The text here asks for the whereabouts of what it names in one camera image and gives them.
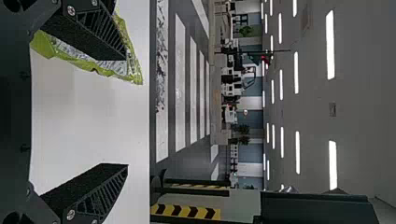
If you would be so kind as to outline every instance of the black metal bracket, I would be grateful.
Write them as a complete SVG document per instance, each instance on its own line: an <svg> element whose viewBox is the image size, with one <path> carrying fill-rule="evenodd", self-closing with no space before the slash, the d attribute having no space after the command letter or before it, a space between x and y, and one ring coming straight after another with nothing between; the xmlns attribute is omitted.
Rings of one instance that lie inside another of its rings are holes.
<svg viewBox="0 0 396 224"><path fill-rule="evenodd" d="M64 217L70 215L56 214L56 210L51 206L54 203L38 197L33 185L29 183L32 149L32 72L29 43L35 32L41 29L62 6L61 0L0 1L2 31L0 34L0 223L2 224L59 224L64 222ZM123 187L127 176L125 165L118 167L110 164L99 165L96 169L111 170L107 174L112 175L104 175L104 172L98 174L103 182L113 188L109 187L108 195L103 195L106 191L99 189L98 193L92 187L84 191L84 194L79 194L79 199L90 198L87 203L107 197L110 200L104 202L103 206L106 209L97 208L98 210L93 210L92 215L81 213L80 216L76 216L74 223L79 223L79 220L87 223L87 220L92 220L92 216L98 217L97 223L102 223ZM73 189L73 192L66 190L62 194L56 194L57 199L70 197L71 193L77 192L81 186L87 185L87 182L89 186L92 181L88 177L80 179L79 182L85 181L79 183L80 186L78 184L71 186L69 190Z"/></svg>

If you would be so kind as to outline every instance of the hazard tape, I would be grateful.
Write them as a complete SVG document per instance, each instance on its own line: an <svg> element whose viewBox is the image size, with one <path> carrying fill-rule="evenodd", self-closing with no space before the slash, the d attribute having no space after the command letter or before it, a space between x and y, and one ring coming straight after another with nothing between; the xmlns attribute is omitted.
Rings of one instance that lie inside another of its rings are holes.
<svg viewBox="0 0 396 224"><path fill-rule="evenodd" d="M220 220L220 209L156 203L150 214L163 217L186 217L193 219Z"/></svg>
<svg viewBox="0 0 396 224"><path fill-rule="evenodd" d="M192 189L229 189L229 187L216 186L216 185L192 185L192 184L173 184L172 188L192 188Z"/></svg>

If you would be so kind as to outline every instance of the bolt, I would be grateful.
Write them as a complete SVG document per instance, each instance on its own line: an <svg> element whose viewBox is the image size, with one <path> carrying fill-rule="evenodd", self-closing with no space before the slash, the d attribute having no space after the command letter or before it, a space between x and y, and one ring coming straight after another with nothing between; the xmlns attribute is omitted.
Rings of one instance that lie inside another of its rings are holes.
<svg viewBox="0 0 396 224"><path fill-rule="evenodd" d="M68 6L67 13L69 13L70 16L76 16L76 9L72 6Z"/></svg>
<svg viewBox="0 0 396 224"><path fill-rule="evenodd" d="M73 220L75 215L76 215L76 211L72 209L67 213L66 218L67 218L67 220L71 221L71 220Z"/></svg>

